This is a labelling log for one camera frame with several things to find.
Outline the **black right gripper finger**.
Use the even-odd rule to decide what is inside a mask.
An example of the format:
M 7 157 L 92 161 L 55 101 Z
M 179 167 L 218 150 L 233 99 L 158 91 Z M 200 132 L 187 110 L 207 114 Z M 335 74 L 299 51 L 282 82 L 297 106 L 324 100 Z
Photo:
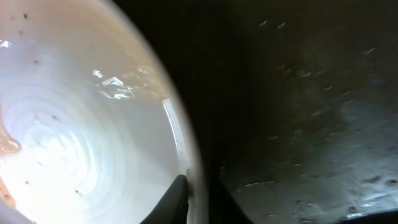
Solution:
M 180 174 L 141 224 L 186 224 L 188 197 L 188 180 Z

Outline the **white plate with sauce streak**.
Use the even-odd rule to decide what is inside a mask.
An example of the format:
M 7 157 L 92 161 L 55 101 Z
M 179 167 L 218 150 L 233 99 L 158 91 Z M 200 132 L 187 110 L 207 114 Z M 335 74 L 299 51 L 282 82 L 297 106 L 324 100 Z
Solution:
M 179 175 L 208 222 L 183 104 L 112 1 L 1 2 L 1 141 L 2 223 L 140 223 Z

